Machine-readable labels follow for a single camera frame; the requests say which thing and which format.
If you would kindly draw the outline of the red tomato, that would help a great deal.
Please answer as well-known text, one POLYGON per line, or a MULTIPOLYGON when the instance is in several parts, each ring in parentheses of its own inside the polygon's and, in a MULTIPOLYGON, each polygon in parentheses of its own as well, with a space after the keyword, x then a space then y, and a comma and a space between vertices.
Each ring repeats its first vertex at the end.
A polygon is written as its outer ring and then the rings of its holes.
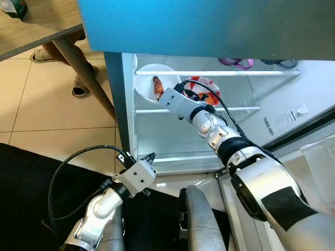
POLYGON ((216 107, 217 105, 220 104, 218 98, 216 98, 216 94, 211 92, 204 93, 203 101, 207 102, 209 105, 213 107, 216 107))

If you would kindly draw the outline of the red and white bowl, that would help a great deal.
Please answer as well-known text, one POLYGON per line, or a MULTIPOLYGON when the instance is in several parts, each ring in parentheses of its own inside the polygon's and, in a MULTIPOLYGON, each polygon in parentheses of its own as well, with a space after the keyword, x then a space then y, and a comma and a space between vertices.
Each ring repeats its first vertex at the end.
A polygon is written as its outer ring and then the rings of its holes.
MULTIPOLYGON (((218 88, 218 86, 216 86, 216 83, 214 81, 212 81, 211 79, 208 79, 205 76, 191 76, 189 77, 190 81, 197 81, 201 84, 204 84, 204 86, 207 86, 208 88, 210 88, 211 90, 215 91, 215 94, 217 94, 218 96, 220 96, 220 90, 218 88)), ((194 82, 187 82, 185 84, 185 86, 199 86, 199 90, 202 90, 203 93, 210 93, 206 88, 204 88, 201 85, 198 84, 194 84, 194 82)))

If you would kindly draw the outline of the grey steel fridge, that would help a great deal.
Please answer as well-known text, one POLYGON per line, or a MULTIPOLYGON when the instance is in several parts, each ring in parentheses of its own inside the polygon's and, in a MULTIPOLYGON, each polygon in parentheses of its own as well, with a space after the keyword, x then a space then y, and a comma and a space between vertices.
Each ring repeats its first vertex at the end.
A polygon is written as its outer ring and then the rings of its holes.
POLYGON ((159 175, 223 170, 187 120, 139 96, 136 71, 168 65, 216 83, 246 136, 276 157, 335 134, 335 0, 77 0, 88 42, 107 64, 122 147, 155 153, 159 175), (254 59, 241 70, 218 58, 254 59), (296 60, 291 70, 261 59, 296 60))

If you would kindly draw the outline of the brown sweet potato piece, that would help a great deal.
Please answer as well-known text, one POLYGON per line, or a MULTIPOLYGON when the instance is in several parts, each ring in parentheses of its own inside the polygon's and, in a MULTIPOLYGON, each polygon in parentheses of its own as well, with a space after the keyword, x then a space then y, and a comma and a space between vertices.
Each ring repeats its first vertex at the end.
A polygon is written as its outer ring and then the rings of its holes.
POLYGON ((154 98, 159 101, 164 93, 162 82, 157 76, 152 77, 154 98))

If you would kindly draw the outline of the purple cup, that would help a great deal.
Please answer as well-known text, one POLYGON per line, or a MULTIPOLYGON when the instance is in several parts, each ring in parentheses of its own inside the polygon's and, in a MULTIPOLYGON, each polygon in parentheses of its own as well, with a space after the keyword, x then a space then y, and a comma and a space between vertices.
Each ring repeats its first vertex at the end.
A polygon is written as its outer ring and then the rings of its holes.
POLYGON ((254 59, 249 58, 218 58, 218 62, 241 70, 249 70, 254 66, 254 59))

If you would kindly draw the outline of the grey robot right leg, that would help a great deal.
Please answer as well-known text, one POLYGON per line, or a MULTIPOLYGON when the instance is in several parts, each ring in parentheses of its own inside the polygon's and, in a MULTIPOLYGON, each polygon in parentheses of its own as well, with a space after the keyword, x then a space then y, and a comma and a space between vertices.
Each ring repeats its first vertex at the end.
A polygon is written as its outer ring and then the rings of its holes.
POLYGON ((188 251, 227 251, 213 209, 201 189, 187 186, 180 190, 180 237, 188 251))

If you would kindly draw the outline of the blue cup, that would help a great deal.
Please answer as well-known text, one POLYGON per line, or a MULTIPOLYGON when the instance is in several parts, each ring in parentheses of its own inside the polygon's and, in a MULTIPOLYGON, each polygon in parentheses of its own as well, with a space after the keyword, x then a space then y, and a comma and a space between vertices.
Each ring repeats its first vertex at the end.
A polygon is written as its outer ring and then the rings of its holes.
POLYGON ((261 59, 261 62, 266 65, 275 65, 280 67, 281 69, 291 70, 294 69, 298 65, 298 61, 296 60, 268 60, 261 59))

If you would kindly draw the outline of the wooden table leg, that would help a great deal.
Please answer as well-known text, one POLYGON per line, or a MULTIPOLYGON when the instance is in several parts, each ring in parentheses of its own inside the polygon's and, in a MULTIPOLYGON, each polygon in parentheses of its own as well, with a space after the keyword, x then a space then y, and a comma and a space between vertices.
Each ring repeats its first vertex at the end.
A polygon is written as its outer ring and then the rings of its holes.
POLYGON ((55 38, 52 40, 53 44, 61 55, 67 60, 70 67, 74 69, 77 73, 77 76, 87 88, 90 90, 90 93, 98 100, 103 108, 107 111, 110 117, 117 121, 117 117, 115 115, 115 108, 105 93, 103 87, 99 84, 96 79, 96 75, 93 74, 93 71, 88 67, 88 61, 84 57, 84 55, 80 55, 77 52, 77 48, 74 44, 70 43, 69 38, 67 36, 63 36, 60 38, 55 38))

